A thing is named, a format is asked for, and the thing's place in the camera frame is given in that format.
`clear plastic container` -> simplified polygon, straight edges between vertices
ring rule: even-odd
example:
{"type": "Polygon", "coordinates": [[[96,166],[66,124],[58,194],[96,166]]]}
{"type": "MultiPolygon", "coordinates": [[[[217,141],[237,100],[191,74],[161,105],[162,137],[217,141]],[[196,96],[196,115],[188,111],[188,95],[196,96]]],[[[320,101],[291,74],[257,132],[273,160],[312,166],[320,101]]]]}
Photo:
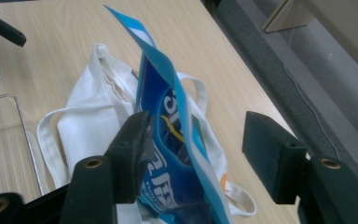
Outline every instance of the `clear plastic container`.
{"type": "Polygon", "coordinates": [[[0,193],[17,192],[25,203],[41,196],[31,145],[15,96],[0,95],[0,193]]]}

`white tote bag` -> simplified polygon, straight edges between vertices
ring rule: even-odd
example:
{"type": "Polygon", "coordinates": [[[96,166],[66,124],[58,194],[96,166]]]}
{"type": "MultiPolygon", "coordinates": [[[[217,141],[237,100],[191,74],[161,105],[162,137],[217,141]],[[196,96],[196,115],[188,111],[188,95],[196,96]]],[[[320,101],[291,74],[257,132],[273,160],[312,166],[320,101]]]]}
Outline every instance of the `white tote bag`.
{"type": "Polygon", "coordinates": [[[95,45],[89,63],[63,109],[51,111],[37,127],[37,137],[56,188],[67,184],[78,161],[103,155],[118,130],[133,114],[137,79],[132,69],[95,45]],[[58,131],[65,159],[52,135],[50,120],[62,113],[58,131]]]}
{"type": "MultiPolygon", "coordinates": [[[[201,80],[178,73],[181,80],[189,79],[196,87],[195,100],[190,99],[192,114],[200,122],[203,142],[219,180],[225,181],[227,161],[224,150],[213,134],[205,112],[207,91],[201,80]]],[[[106,45],[97,44],[89,63],[75,84],[65,108],[49,112],[37,126],[37,138],[56,188],[70,182],[75,165],[84,158],[103,155],[124,121],[134,112],[138,80],[132,69],[109,54],[106,45]],[[57,128],[63,147],[61,151],[53,137],[50,124],[55,114],[61,114],[57,128]]],[[[225,194],[246,210],[230,205],[233,216],[251,217],[256,212],[252,197],[240,187],[226,182],[225,194]]],[[[120,204],[118,223],[164,223],[153,217],[144,206],[120,204]]]]}

